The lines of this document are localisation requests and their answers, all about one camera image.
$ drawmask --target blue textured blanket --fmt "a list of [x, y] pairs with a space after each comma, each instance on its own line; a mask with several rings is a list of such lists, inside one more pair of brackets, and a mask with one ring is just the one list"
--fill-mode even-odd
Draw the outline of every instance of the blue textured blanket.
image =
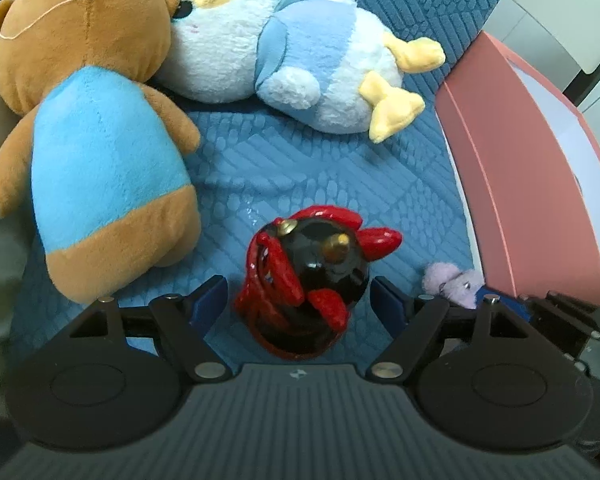
[[[424, 113], [407, 130], [376, 146], [365, 136], [318, 134], [256, 99], [222, 107], [176, 99], [202, 133], [198, 152], [186, 160], [198, 190], [202, 237], [180, 264], [152, 269], [117, 293], [123, 306], [146, 304], [167, 292], [188, 294], [213, 274], [227, 277], [233, 297], [254, 231], [312, 203], [347, 206], [360, 212], [365, 225], [403, 232], [400, 249], [374, 263], [372, 273], [385, 275], [406, 293], [419, 290], [428, 263], [472, 266], [462, 204], [432, 101], [498, 0], [357, 1], [396, 36], [429, 36], [443, 45], [445, 66], [405, 79], [407, 88], [426, 99]], [[12, 356], [29, 354], [81, 310], [53, 288], [36, 240], [14, 313]], [[233, 367], [278, 362], [253, 341], [231, 308], [206, 340]], [[352, 362], [364, 368], [389, 341], [365, 298], [341, 341], [314, 361]]]

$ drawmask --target pink box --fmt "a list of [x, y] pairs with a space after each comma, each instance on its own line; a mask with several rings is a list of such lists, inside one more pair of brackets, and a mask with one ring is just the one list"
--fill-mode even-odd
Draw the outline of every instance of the pink box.
[[512, 296], [557, 290], [600, 304], [600, 229], [565, 147], [528, 89], [533, 83], [521, 74], [577, 118], [600, 168], [600, 147], [577, 108], [519, 56], [480, 33], [440, 87], [436, 111], [487, 284]]

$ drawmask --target brass rivet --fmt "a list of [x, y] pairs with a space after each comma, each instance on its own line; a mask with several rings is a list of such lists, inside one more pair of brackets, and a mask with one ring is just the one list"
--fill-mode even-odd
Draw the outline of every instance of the brass rivet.
[[344, 233], [331, 235], [322, 244], [322, 254], [329, 263], [340, 264], [349, 253], [350, 242], [349, 235]]
[[298, 226], [298, 220], [287, 218], [278, 224], [278, 236], [286, 236]]

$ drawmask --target penguin plush toy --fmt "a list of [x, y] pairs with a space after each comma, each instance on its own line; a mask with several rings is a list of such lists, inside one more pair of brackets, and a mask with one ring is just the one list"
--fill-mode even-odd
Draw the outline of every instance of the penguin plush toy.
[[444, 62], [437, 41], [400, 40], [355, 0], [180, 0], [157, 79], [205, 103], [255, 93], [320, 132], [381, 142], [424, 110], [404, 74]]

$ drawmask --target teddy bear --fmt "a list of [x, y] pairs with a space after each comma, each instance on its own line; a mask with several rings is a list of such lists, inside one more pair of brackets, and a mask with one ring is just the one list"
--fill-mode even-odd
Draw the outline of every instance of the teddy bear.
[[157, 79], [205, 103], [255, 93], [317, 131], [378, 143], [424, 110], [404, 74], [444, 62], [437, 41], [395, 37], [356, 0], [181, 0]]
[[46, 266], [77, 303], [197, 244], [190, 119], [144, 83], [179, 0], [1, 0], [0, 95], [22, 118], [0, 148], [0, 218], [30, 196]]

